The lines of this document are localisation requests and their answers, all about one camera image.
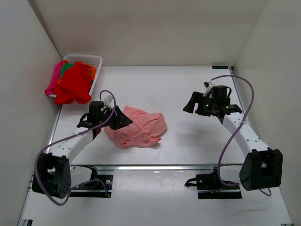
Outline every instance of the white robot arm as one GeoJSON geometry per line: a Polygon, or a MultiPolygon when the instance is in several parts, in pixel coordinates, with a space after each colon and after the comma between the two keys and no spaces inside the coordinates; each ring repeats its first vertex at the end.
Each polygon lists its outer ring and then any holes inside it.
{"type": "Polygon", "coordinates": [[[74,131],[74,134],[80,135],[65,141],[52,153],[42,153],[39,156],[38,170],[35,172],[32,182],[34,192],[44,193],[40,186],[41,183],[37,180],[36,173],[39,174],[42,185],[49,194],[61,199],[66,197],[72,188],[97,179],[95,167],[87,165],[72,167],[71,164],[81,150],[100,133],[102,127],[109,126],[111,129],[117,130],[133,123],[120,111],[118,106],[112,109],[109,100],[92,101],[89,106],[89,113],[81,117],[77,129],[74,131]]]}
{"type": "Polygon", "coordinates": [[[205,93],[193,92],[183,110],[193,113],[195,104],[198,104],[195,113],[216,116],[234,136],[245,157],[242,166],[223,166],[220,158],[218,169],[212,174],[215,178],[210,183],[215,180],[222,188],[229,185],[225,183],[228,181],[241,184],[247,191],[280,186],[283,161],[281,152],[278,149],[272,150],[256,135],[250,125],[243,121],[241,109],[230,104],[231,88],[215,86],[208,82],[204,84],[207,88],[205,93]]]}

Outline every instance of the laundry basket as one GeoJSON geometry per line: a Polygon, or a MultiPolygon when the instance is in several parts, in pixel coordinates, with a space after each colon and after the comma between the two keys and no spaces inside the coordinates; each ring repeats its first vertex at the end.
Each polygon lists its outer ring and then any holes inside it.
{"type": "Polygon", "coordinates": [[[64,60],[68,60],[70,64],[74,64],[75,62],[81,62],[83,64],[88,64],[96,68],[96,74],[94,81],[92,83],[92,87],[90,89],[89,95],[92,94],[92,91],[95,86],[96,79],[98,77],[100,67],[103,63],[103,59],[101,56],[93,56],[93,55],[83,55],[83,54],[68,54],[64,58],[64,60]]]}

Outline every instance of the purple cable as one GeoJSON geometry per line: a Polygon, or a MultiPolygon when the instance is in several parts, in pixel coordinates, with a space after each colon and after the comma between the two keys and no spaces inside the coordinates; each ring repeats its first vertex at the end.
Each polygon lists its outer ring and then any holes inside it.
{"type": "MultiPolygon", "coordinates": [[[[222,153],[220,155],[220,158],[218,160],[218,163],[217,163],[217,176],[218,176],[218,179],[220,180],[220,182],[225,185],[225,186],[237,186],[239,184],[237,183],[231,183],[231,184],[227,184],[225,183],[222,178],[221,178],[221,173],[220,173],[220,168],[221,168],[221,164],[222,164],[222,158],[225,154],[225,151],[226,149],[228,148],[229,144],[231,143],[231,141],[233,140],[233,138],[235,137],[235,135],[239,132],[239,130],[241,129],[241,127],[244,125],[245,123],[245,120],[246,120],[246,117],[249,113],[249,111],[251,110],[251,107],[253,105],[253,102],[254,102],[254,97],[255,97],[255,92],[254,92],[254,88],[252,86],[252,84],[245,78],[243,77],[240,77],[240,76],[237,76],[237,75],[221,75],[221,76],[217,76],[213,79],[211,79],[210,81],[213,81],[213,80],[216,80],[216,79],[219,79],[219,78],[224,78],[224,77],[232,77],[232,78],[238,78],[238,79],[241,79],[243,81],[245,81],[251,88],[251,92],[252,92],[252,98],[251,98],[251,102],[244,114],[244,117],[242,118],[242,122],[240,123],[240,125],[237,127],[237,129],[234,131],[234,133],[232,134],[232,136],[229,138],[229,140],[227,141],[225,147],[222,149],[222,153]]],[[[272,196],[272,192],[271,190],[269,189],[269,194],[265,193],[264,191],[260,190],[263,194],[265,194],[266,196],[272,196]]]]}
{"type": "Polygon", "coordinates": [[[271,197],[271,196],[272,196],[272,191],[271,191],[271,189],[268,188],[268,191],[269,191],[269,193],[265,193],[263,190],[260,189],[260,192],[261,192],[261,193],[265,194],[265,195],[268,196],[268,197],[271,197]]]}
{"type": "Polygon", "coordinates": [[[219,189],[214,189],[214,190],[207,190],[207,191],[201,191],[201,192],[198,192],[200,194],[203,194],[203,193],[212,193],[212,192],[219,192],[221,191],[222,189],[226,188],[227,186],[224,186],[222,188],[219,188],[219,189]]]}
{"type": "MultiPolygon", "coordinates": [[[[102,127],[104,124],[106,124],[106,123],[110,120],[110,118],[113,116],[114,111],[115,111],[115,107],[116,107],[116,99],[115,99],[114,95],[113,95],[110,91],[108,91],[108,90],[103,90],[103,91],[100,92],[100,94],[99,94],[100,99],[101,99],[101,94],[102,94],[103,92],[109,93],[109,94],[113,97],[113,100],[114,100],[114,106],[113,106],[112,112],[111,112],[111,114],[109,115],[109,117],[108,117],[103,123],[101,123],[101,124],[99,124],[99,125],[97,125],[97,126],[94,126],[94,127],[90,128],[90,129],[87,129],[87,130],[85,130],[85,131],[83,131],[83,132],[80,132],[80,133],[78,133],[78,134],[74,134],[74,135],[71,135],[71,136],[69,136],[69,137],[65,137],[65,138],[63,138],[63,139],[57,140],[57,141],[55,141],[55,142],[53,142],[53,143],[51,143],[51,144],[45,146],[44,148],[42,148],[42,149],[39,151],[39,153],[37,154],[37,157],[36,157],[36,159],[35,159],[35,161],[34,161],[34,174],[35,174],[35,176],[36,176],[37,182],[38,182],[38,184],[39,184],[41,190],[43,191],[43,193],[44,193],[44,194],[45,194],[45,195],[46,195],[46,196],[47,196],[54,204],[56,204],[56,205],[58,205],[58,206],[63,206],[63,205],[65,205],[65,204],[67,203],[67,201],[68,201],[68,199],[69,199],[69,196],[70,196],[70,194],[71,194],[71,190],[72,190],[72,189],[70,189],[69,193],[67,194],[66,199],[65,199],[64,202],[62,202],[62,203],[57,202],[54,198],[52,198],[51,194],[50,194],[50,193],[47,191],[47,189],[44,187],[44,185],[43,185],[43,183],[42,183],[42,181],[41,181],[41,178],[40,178],[40,176],[39,176],[39,174],[38,174],[38,160],[39,160],[39,157],[41,156],[41,154],[42,154],[47,148],[49,148],[49,147],[51,147],[51,146],[53,146],[53,145],[56,145],[56,144],[58,144],[58,143],[60,143],[60,142],[63,142],[63,141],[66,141],[66,140],[75,138],[75,137],[77,137],[78,135],[83,135],[83,134],[85,134],[85,133],[87,133],[87,132],[89,132],[89,131],[91,131],[91,130],[94,130],[94,129],[97,129],[97,128],[99,128],[99,127],[102,127]]],[[[81,185],[88,184],[88,183],[94,182],[94,181],[102,182],[101,180],[96,179],[96,180],[90,180],[90,181],[84,182],[84,183],[82,183],[81,185]]]]}

